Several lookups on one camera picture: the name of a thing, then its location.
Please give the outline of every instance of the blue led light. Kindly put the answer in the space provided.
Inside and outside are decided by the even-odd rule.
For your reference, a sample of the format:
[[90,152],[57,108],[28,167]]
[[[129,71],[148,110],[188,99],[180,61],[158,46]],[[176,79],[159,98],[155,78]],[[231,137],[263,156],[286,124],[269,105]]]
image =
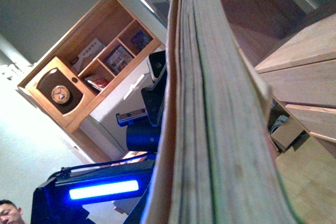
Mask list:
[[85,199],[97,196],[127,193],[139,190],[136,180],[116,182],[104,185],[81,187],[69,190],[71,199]]

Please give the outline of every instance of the clock face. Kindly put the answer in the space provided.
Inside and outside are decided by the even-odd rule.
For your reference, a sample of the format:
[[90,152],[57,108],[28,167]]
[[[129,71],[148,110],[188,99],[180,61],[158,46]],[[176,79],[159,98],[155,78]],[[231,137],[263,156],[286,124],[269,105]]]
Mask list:
[[69,101],[70,92],[67,87],[59,85],[52,90],[51,98],[58,104],[64,104]]

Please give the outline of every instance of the floor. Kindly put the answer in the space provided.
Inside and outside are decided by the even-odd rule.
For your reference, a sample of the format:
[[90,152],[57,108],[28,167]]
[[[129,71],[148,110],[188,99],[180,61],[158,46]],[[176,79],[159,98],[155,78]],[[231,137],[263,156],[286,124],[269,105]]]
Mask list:
[[294,212],[307,224],[336,223],[336,159],[314,137],[276,164]]

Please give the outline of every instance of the black hair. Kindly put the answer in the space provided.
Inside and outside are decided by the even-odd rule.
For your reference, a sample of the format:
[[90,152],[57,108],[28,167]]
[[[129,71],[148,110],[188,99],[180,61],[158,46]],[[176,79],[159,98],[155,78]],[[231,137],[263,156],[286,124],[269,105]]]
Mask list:
[[13,202],[11,202],[10,200],[8,200],[8,199],[2,199],[2,200],[0,200],[0,205],[2,205],[2,204],[12,205],[15,208],[17,208],[16,205]]

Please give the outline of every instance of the book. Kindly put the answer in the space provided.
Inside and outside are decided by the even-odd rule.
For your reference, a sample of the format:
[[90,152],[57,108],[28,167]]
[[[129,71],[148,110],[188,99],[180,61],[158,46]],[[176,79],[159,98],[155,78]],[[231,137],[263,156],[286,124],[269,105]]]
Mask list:
[[171,0],[167,88],[142,224],[298,223],[267,138],[271,89],[221,0]]
[[102,91],[108,84],[109,81],[101,77],[99,74],[94,74],[85,78],[85,82],[90,84],[93,88]]
[[90,42],[80,54],[77,56],[76,62],[72,67],[77,71],[81,72],[83,69],[97,56],[101,50],[105,48],[97,38]]
[[132,59],[131,54],[122,45],[119,45],[106,57],[104,62],[115,74],[119,74]]
[[142,49],[144,49],[149,44],[149,42],[151,42],[151,40],[152,39],[150,37],[148,37],[143,32],[143,30],[140,30],[132,38],[132,43],[136,47],[137,50],[141,51]]

